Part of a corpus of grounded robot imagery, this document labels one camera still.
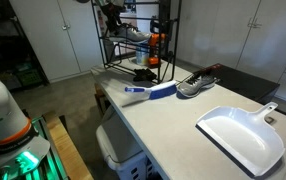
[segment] white table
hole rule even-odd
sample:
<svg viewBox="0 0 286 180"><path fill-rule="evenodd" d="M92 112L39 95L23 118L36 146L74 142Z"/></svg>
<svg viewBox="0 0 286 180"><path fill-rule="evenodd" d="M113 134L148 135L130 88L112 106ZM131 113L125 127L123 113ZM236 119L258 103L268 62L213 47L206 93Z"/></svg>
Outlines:
<svg viewBox="0 0 286 180"><path fill-rule="evenodd" d="M143 68L129 61L123 63ZM178 67L175 72L176 80L190 75ZM126 86L140 86L140 83L133 83L132 75L114 68L106 70L103 66L92 68L92 73L163 179L250 179L195 125L200 116L217 106L256 111L262 105L219 85L188 100L172 95L138 102L140 97L124 92ZM273 127L286 148L286 116L276 111L269 116L276 120ZM286 151L283 162L270 179L282 179L286 173Z"/></svg>

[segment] table top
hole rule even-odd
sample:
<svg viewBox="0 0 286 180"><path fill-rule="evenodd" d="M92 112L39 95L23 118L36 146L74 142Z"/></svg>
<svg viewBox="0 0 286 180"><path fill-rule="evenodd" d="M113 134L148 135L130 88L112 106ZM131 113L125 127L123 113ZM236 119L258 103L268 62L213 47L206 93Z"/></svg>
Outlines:
<svg viewBox="0 0 286 180"><path fill-rule="evenodd" d="M74 146L69 134L66 132L61 120L54 111L43 115L49 129L57 153L63 163L64 169L70 179L93 180L84 161Z"/></svg>
<svg viewBox="0 0 286 180"><path fill-rule="evenodd" d="M127 61L122 63L142 68ZM256 111L262 105L219 85L191 99L172 95L140 101L139 96L125 93L124 88L149 83L134 83L132 75L103 66L92 68L92 74L163 179L250 179L195 125L199 117L217 106ZM175 68L175 80L181 81L189 75ZM286 148L286 116L276 111L269 116L276 120L272 126ZM285 173L286 151L281 168L269 178L282 179Z"/></svg>

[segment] dustpan handle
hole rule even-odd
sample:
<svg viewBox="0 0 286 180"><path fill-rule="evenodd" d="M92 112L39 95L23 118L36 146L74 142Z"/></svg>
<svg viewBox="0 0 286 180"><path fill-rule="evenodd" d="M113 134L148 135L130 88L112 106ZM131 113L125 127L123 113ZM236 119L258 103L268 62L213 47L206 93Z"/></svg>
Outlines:
<svg viewBox="0 0 286 180"><path fill-rule="evenodd" d="M266 104L265 106L263 106L258 111L254 112L254 114L258 119L263 119L267 114L272 112L277 106L278 106L278 104L276 104L274 102L270 102L270 103Z"/></svg>

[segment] blue brush handle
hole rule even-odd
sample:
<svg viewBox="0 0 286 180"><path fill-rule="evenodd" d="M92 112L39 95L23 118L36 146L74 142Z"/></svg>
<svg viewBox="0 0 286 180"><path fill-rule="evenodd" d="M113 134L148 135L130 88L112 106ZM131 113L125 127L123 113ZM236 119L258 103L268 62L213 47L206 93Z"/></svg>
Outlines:
<svg viewBox="0 0 286 180"><path fill-rule="evenodd" d="M145 88L125 88L125 92L144 92Z"/></svg>

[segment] metal shelf rack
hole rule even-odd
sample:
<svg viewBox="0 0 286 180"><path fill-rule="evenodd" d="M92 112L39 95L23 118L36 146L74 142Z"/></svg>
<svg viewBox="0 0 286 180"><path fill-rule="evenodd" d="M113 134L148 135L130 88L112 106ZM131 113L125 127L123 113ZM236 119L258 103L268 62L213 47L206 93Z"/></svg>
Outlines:
<svg viewBox="0 0 286 180"><path fill-rule="evenodd" d="M97 4L94 2L94 0L91 0L91 3L92 3L92 10L93 10L93 15L94 15L94 19L95 19L96 31L97 31L97 35L99 38L100 50L101 50L101 55L102 55L104 67L106 69L115 68L115 69L118 69L120 71L135 75L134 69L130 69L130 68L127 68L125 66L122 66L122 64L121 64L122 60L124 60L124 58L128 57L129 54L122 54L121 48L132 49L132 50L137 51L137 49L133 48L133 47L141 47L141 48L149 49L149 48L151 48L151 46L149 46L148 44L133 44L129 41L114 42L115 44L113 45L111 54L108 54L106 46L105 46L105 43L107 43L107 42L111 43L111 41L109 41L108 36L107 36L108 30L106 30L104 34L102 33L103 35L100 35L100 25L97 22L98 17L96 14L97 11L95 9L95 6L97 6ZM120 16L121 19L137 19L137 20L147 20L147 21L154 20L154 21L157 21L157 23L160 25L158 27L158 34L159 34L158 43L156 46L152 47L152 48L154 48L154 50L157 51L157 57L159 58L158 64L156 65L156 67L154 67L154 68L157 68L157 79L153 82L155 82L157 84L160 84L161 82L164 81L165 74L167 73L167 71L170 67L169 66L170 64L172 64L172 66L170 67L171 68L171 72L170 72L171 74L170 74L170 79L167 79L167 80L170 81L170 80L173 80L173 78L174 78L182 0L178 0L177 3L178 3L176 6L177 7L177 14L176 14L174 19L170 18L171 0L157 0L157 1L150 1L150 2L124 3L124 5L158 5L159 14L157 17L152 17L152 18L136 17L136 18L134 18L134 17L122 17L122 16ZM162 24L164 22L167 22L167 21L171 21L173 24L172 24L170 33L166 34L167 38L165 40L165 43L162 43L162 40L161 40L161 34L163 33ZM175 29L174 37L172 37L172 29ZM171 41L171 43L173 43L173 46L172 46L173 50L172 51L169 51L170 41ZM118 51L119 51L118 56L115 56L115 49L116 48L118 48ZM162 74L161 74L161 63L162 63L161 60L163 62L165 62L164 64L166 65L166 68Z"/></svg>

